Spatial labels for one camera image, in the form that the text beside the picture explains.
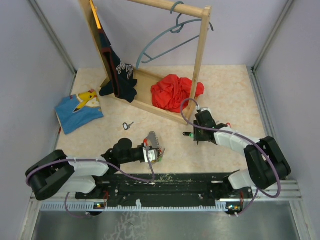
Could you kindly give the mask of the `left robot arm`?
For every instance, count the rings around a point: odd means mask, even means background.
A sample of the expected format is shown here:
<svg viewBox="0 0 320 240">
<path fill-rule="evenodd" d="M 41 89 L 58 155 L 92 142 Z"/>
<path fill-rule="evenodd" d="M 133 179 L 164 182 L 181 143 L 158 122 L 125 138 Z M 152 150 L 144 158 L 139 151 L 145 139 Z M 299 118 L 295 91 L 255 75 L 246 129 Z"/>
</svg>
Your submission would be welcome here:
<svg viewBox="0 0 320 240">
<path fill-rule="evenodd" d="M 97 199 L 103 195 L 104 186 L 96 178 L 112 175 L 121 165 L 133 162 L 150 164 L 155 151 L 144 141 L 133 148 L 128 138 L 98 158 L 68 157 L 63 150 L 55 150 L 26 171 L 26 184 L 38 201 L 47 200 L 57 193 L 81 193 Z"/>
</svg>

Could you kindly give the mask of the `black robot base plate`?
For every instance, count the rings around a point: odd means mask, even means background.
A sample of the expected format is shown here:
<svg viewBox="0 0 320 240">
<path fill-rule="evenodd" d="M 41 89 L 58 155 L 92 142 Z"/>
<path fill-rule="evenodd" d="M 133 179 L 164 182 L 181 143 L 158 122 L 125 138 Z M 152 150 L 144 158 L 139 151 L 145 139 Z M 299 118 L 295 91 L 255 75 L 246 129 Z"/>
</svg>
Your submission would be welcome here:
<svg viewBox="0 0 320 240">
<path fill-rule="evenodd" d="M 109 207 L 214 207 L 216 201 L 236 202 L 253 197 L 250 187 L 233 190 L 227 183 L 228 173 L 158 173 L 153 182 L 150 174 L 123 174 L 96 178 L 97 187 L 89 194 L 77 192 L 77 200 L 106 200 Z"/>
</svg>

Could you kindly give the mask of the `grey key organiser plate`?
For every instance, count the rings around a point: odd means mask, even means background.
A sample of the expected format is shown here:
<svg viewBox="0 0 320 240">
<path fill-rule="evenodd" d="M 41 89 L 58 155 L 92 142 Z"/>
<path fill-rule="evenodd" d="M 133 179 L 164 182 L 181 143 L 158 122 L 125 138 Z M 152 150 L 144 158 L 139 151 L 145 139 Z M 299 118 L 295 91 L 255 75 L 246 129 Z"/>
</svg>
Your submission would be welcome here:
<svg viewBox="0 0 320 240">
<path fill-rule="evenodd" d="M 160 150 L 161 149 L 158 137 L 157 137 L 157 135 L 156 135 L 156 133 L 154 131 L 150 131 L 148 133 L 148 136 L 147 136 L 146 139 L 147 139 L 148 145 L 152 149 L 156 149 L 156 150 Z"/>
</svg>

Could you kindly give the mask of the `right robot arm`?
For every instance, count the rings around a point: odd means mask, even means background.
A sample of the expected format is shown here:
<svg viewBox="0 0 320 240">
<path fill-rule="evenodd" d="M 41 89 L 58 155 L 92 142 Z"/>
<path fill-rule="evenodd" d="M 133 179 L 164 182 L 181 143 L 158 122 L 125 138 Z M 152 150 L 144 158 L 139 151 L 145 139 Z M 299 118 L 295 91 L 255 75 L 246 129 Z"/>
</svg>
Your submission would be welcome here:
<svg viewBox="0 0 320 240">
<path fill-rule="evenodd" d="M 198 110 L 193 121 L 193 139 L 196 142 L 211 142 L 241 154 L 247 169 L 232 173 L 223 185 L 223 192 L 235 198 L 242 188 L 256 186 L 265 190 L 279 179 L 291 174 L 291 167 L 276 140 L 267 136 L 255 138 L 241 135 L 229 125 L 217 124 L 207 109 Z"/>
</svg>

